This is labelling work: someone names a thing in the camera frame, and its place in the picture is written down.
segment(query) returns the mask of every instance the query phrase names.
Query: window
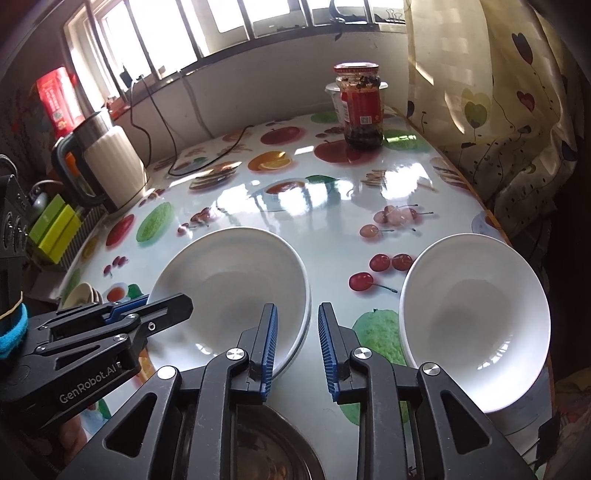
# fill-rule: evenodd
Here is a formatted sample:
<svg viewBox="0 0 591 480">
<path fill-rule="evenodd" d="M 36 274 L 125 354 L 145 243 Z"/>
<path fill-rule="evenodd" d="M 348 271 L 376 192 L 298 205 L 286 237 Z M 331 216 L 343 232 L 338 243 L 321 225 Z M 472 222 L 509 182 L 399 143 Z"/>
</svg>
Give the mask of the window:
<svg viewBox="0 0 591 480">
<path fill-rule="evenodd" d="M 403 1 L 371 0 L 377 30 L 379 22 L 404 23 Z M 86 96 L 99 109 L 109 98 L 126 100 L 125 70 L 132 79 L 157 83 L 234 45 L 330 25 L 329 5 L 330 0 L 90 0 L 66 23 L 64 34 Z M 335 6 L 347 23 L 366 23 L 363 0 L 336 0 Z"/>
</svg>

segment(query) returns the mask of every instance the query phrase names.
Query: windowsill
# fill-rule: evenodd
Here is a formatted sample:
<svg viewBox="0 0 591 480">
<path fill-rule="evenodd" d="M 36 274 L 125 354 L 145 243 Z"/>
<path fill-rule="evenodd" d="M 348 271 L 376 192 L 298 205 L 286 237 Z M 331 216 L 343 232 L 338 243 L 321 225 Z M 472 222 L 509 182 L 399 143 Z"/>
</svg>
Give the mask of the windowsill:
<svg viewBox="0 0 591 480">
<path fill-rule="evenodd" d="M 255 38 L 253 40 L 244 41 L 237 45 L 234 45 L 224 50 L 212 53 L 207 57 L 198 60 L 191 65 L 179 70 L 178 72 L 172 73 L 169 76 L 157 81 L 150 86 L 150 92 L 153 94 L 158 90 L 166 87 L 170 83 L 179 80 L 182 76 L 188 76 L 191 73 L 201 68 L 212 65 L 226 58 L 232 57 L 238 53 L 253 50 L 255 48 L 264 47 L 266 45 L 279 43 L 287 40 L 295 40 L 297 38 L 312 37 L 315 35 L 328 35 L 328 34 L 344 34 L 344 33 L 362 33 L 362 32 L 391 32 L 391 33 L 406 33 L 406 25 L 404 24 L 390 24 L 390 23 L 379 23 L 379 24 L 345 24 L 345 25 L 320 25 L 313 28 L 295 28 L 293 30 L 285 30 L 282 32 L 275 33 L 273 35 L 266 35 L 264 37 Z M 148 98 L 148 92 L 145 88 L 138 88 L 138 91 L 134 87 L 134 106 Z M 129 110 L 129 105 L 118 109 L 116 112 L 111 114 L 113 120 L 118 119 Z"/>
</svg>

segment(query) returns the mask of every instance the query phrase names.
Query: stainless steel bowl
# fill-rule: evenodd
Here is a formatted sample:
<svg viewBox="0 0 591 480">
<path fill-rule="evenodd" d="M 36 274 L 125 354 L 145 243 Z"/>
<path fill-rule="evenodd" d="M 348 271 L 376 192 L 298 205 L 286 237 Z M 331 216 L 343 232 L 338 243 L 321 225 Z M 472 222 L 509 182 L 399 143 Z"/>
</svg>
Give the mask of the stainless steel bowl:
<svg viewBox="0 0 591 480">
<path fill-rule="evenodd" d="M 271 407 L 238 407 L 238 480 L 325 480 L 304 437 Z"/>
</svg>

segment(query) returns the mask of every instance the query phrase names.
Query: white bowl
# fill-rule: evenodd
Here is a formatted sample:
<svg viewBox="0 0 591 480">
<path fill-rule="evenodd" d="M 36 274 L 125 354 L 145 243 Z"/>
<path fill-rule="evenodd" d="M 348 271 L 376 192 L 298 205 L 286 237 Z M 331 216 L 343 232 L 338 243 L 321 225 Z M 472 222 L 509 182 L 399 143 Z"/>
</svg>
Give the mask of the white bowl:
<svg viewBox="0 0 591 480">
<path fill-rule="evenodd" d="M 310 286 L 301 258 L 285 240 L 257 228 L 218 230 L 185 247 L 160 274 L 148 303 L 179 292 L 192 299 L 193 314 L 150 337 L 148 354 L 156 370 L 206 365 L 257 326 L 269 302 L 277 306 L 279 321 L 276 376 L 296 354 L 310 323 Z"/>
<path fill-rule="evenodd" d="M 441 365 L 485 413 L 522 397 L 544 366 L 550 310 L 528 263 L 505 243 L 461 233 L 427 248 L 402 287 L 409 366 Z"/>
</svg>

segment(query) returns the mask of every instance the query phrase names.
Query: electric kettle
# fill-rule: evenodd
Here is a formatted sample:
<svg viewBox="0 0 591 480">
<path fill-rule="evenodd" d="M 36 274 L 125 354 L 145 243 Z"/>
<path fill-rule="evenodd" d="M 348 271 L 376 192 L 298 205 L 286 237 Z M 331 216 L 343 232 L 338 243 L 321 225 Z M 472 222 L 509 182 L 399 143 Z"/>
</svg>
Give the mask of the electric kettle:
<svg viewBox="0 0 591 480">
<path fill-rule="evenodd" d="M 75 165 L 68 161 L 70 154 Z M 145 195 L 144 163 L 106 109 L 93 113 L 58 141 L 51 163 L 80 206 L 104 205 L 109 213 L 121 213 Z"/>
</svg>

